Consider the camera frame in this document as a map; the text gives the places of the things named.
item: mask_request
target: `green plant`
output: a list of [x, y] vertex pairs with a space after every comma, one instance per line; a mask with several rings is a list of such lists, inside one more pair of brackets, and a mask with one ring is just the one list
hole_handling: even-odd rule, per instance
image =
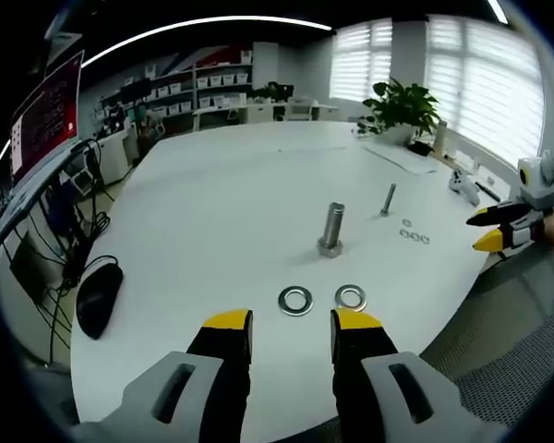
[[427, 88], [416, 83], [404, 87], [392, 78], [391, 83], [374, 84], [373, 91], [379, 99], [363, 101], [371, 110], [371, 115], [359, 119], [359, 134], [381, 134], [403, 124], [413, 126], [417, 137], [425, 132], [432, 134], [440, 117], [434, 105], [437, 100], [429, 94]]

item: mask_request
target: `metal washer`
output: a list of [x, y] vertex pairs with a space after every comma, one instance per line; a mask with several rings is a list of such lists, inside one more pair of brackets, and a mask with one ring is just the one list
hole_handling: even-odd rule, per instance
[[[359, 297], [359, 304], [355, 306], [349, 306], [343, 301], [343, 295], [346, 293], [354, 293]], [[344, 284], [341, 286], [336, 294], [334, 295], [334, 303], [336, 307], [346, 307], [348, 309], [353, 309], [356, 312], [361, 312], [365, 309], [367, 305], [366, 293], [359, 286], [354, 284]]]
[[[287, 304], [287, 297], [292, 293], [299, 293], [304, 297], [304, 300], [306, 300], [306, 303], [299, 309], [293, 309]], [[281, 291], [279, 298], [277, 299], [277, 303], [279, 304], [281, 310], [288, 316], [301, 317], [312, 309], [314, 300], [312, 300], [312, 294], [308, 289], [302, 286], [289, 286]]]

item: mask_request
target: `potted plant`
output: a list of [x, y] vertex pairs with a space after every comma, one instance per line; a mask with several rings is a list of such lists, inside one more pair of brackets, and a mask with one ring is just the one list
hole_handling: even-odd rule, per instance
[[377, 99], [367, 99], [363, 104], [371, 115], [361, 117], [357, 123], [359, 134], [376, 134], [380, 139], [408, 146], [414, 136], [432, 134], [440, 117], [427, 88], [413, 83], [404, 87], [396, 79], [390, 83], [373, 85]]

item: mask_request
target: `ceiling light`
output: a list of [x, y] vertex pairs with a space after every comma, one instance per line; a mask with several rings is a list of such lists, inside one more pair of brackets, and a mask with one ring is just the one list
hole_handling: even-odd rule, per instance
[[2, 157], [4, 157], [4, 154], [6, 154], [6, 150], [8, 149], [9, 146], [10, 146], [10, 138], [2, 148], [2, 152], [0, 152], [0, 161], [2, 160]]
[[318, 23], [312, 23], [311, 21], [296, 20], [294, 18], [280, 18], [280, 17], [266, 17], [266, 16], [225, 16], [225, 17], [197, 18], [195, 20], [181, 21], [179, 23], [175, 23], [174, 25], [162, 26], [161, 28], [157, 28], [155, 30], [149, 30], [147, 32], [143, 32], [139, 35], [136, 35], [135, 37], [131, 37], [130, 39], [127, 39], [118, 44], [115, 44], [111, 46], [109, 49], [105, 49], [101, 53], [98, 53], [94, 55], [92, 58], [89, 58], [86, 62], [82, 64], [82, 67], [86, 67], [90, 65], [92, 62], [98, 60], [101, 57], [104, 57], [105, 55], [111, 53], [115, 49], [119, 49], [122, 46], [125, 46], [126, 44], [130, 44], [132, 42], [136, 42], [137, 40], [150, 37], [151, 35], [157, 34], [159, 32], [164, 32], [165, 30], [175, 30], [176, 28], [184, 28], [185, 26], [200, 25], [203, 23], [215, 23], [218, 21], [238, 21], [238, 20], [274, 21], [278, 23], [288, 23], [291, 25], [308, 26], [310, 28], [316, 28], [318, 30], [332, 30], [330, 26], [320, 25]]
[[504, 25], [508, 25], [509, 22], [507, 21], [507, 17], [505, 16], [505, 13], [502, 12], [502, 9], [499, 5], [498, 0], [487, 0], [490, 7], [492, 7], [492, 12], [495, 13], [495, 16], [497, 16], [497, 20]]

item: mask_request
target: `paper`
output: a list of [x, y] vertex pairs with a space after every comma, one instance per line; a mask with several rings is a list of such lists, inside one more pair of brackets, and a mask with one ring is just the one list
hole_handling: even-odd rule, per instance
[[370, 140], [361, 143], [361, 147], [415, 175], [435, 173], [439, 165], [435, 159], [414, 154], [399, 146], [383, 145]]

